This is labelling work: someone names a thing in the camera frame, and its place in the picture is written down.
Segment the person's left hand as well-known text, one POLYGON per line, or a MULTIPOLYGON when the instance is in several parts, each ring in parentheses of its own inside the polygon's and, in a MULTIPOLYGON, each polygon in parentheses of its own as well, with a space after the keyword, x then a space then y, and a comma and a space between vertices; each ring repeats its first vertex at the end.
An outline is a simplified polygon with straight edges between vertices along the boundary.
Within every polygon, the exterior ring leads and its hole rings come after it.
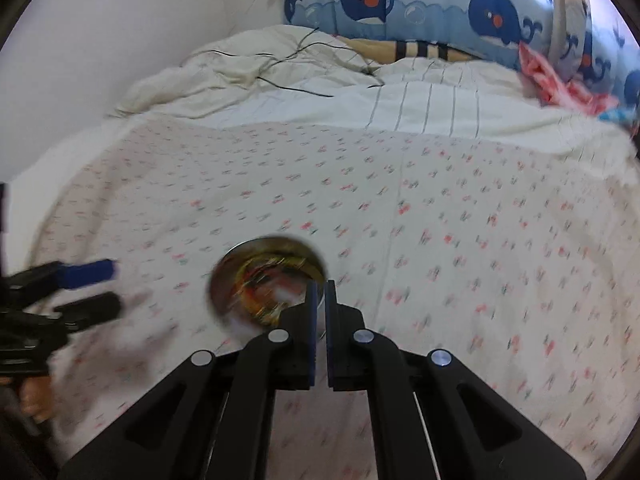
POLYGON ((27 377, 20 387, 21 411, 38 424, 51 418, 54 395, 50 376, 27 377))

